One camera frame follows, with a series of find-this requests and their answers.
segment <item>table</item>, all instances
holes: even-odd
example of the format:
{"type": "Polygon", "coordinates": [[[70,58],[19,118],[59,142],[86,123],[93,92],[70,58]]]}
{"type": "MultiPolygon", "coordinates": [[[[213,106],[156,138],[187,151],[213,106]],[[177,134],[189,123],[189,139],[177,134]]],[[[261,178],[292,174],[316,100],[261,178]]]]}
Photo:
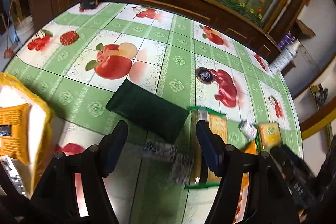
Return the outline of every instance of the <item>table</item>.
{"type": "MultiPolygon", "coordinates": [[[[242,119],[256,124],[277,121],[283,142],[302,157],[299,122],[282,75],[273,75],[264,59],[216,30],[164,10],[122,3],[100,3],[83,12],[77,4],[43,30],[47,32],[39,31],[37,36],[51,32],[50,41],[36,48],[29,44],[34,36],[5,72],[65,120],[59,146],[67,154],[99,143],[123,119],[105,105],[128,78],[181,107],[206,105],[226,113],[228,141],[239,149],[248,143],[238,129],[242,119]],[[76,31],[79,38],[65,46],[60,37],[69,31],[76,31]],[[200,82],[195,76],[199,67],[221,69],[231,76],[237,89],[233,107],[216,100],[216,83],[200,82]]],[[[190,119],[176,142],[180,153],[189,153],[189,125],[190,119]]],[[[187,190],[169,182],[171,163],[142,158],[149,139],[160,140],[129,122],[117,168],[105,179],[120,223],[204,223],[217,188],[187,190]]],[[[83,193],[77,194],[85,215],[83,193]]]]}

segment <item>label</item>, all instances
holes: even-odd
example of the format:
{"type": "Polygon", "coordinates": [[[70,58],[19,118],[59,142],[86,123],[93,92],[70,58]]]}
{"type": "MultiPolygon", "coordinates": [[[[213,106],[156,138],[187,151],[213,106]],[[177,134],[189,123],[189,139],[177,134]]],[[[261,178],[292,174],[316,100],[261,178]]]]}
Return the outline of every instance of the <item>label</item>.
{"type": "Polygon", "coordinates": [[[0,136],[12,137],[12,126],[0,126],[0,136]]]}
{"type": "Polygon", "coordinates": [[[211,84],[213,82],[213,75],[207,68],[197,68],[196,69],[196,77],[199,81],[201,81],[203,84],[211,84]]]}
{"type": "Polygon", "coordinates": [[[198,120],[205,120],[206,122],[209,122],[209,116],[208,116],[208,112],[206,110],[203,109],[199,109],[198,110],[198,120]]]}
{"type": "Polygon", "coordinates": [[[272,73],[277,73],[283,70],[289,62],[294,58],[296,52],[291,48],[287,47],[279,54],[279,56],[269,65],[269,69],[272,73]]]}

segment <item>green packet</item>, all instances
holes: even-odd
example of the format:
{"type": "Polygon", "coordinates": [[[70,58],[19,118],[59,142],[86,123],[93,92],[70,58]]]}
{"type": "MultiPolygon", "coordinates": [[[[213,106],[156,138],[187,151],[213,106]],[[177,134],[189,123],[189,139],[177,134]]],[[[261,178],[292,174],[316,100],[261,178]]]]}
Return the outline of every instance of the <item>green packet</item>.
{"type": "Polygon", "coordinates": [[[106,105],[145,130],[154,132],[174,144],[189,111],[133,84],[128,79],[121,84],[106,105]]]}

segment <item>detergent bottle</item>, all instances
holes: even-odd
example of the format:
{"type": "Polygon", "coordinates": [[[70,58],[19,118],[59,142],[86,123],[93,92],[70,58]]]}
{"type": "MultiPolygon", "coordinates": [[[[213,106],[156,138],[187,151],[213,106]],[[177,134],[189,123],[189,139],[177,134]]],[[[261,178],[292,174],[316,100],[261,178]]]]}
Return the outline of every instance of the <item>detergent bottle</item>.
{"type": "Polygon", "coordinates": [[[301,43],[299,40],[296,40],[293,44],[287,44],[285,49],[278,55],[278,57],[275,58],[272,63],[270,63],[270,71],[273,74],[282,71],[296,56],[300,45],[301,43]]]}

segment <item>yellow package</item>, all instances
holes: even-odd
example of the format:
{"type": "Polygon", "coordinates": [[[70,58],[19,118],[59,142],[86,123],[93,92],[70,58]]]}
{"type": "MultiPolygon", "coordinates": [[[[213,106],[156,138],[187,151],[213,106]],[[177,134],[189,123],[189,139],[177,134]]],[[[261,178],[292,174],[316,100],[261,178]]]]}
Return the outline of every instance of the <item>yellow package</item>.
{"type": "Polygon", "coordinates": [[[29,104],[0,108],[0,155],[18,159],[24,165],[29,164],[27,136],[29,110],[29,104]]]}
{"type": "Polygon", "coordinates": [[[194,165],[190,176],[190,185],[203,184],[204,187],[219,185],[221,178],[215,176],[211,172],[202,157],[201,146],[197,140],[195,128],[196,123],[199,120],[205,120],[209,122],[209,128],[212,133],[219,135],[224,143],[227,144],[227,119],[224,114],[217,113],[210,109],[200,108],[196,109],[192,115],[192,152],[194,154],[194,165]]]}
{"type": "Polygon", "coordinates": [[[258,132],[263,149],[281,143],[280,129],[277,122],[259,124],[258,132]]]}

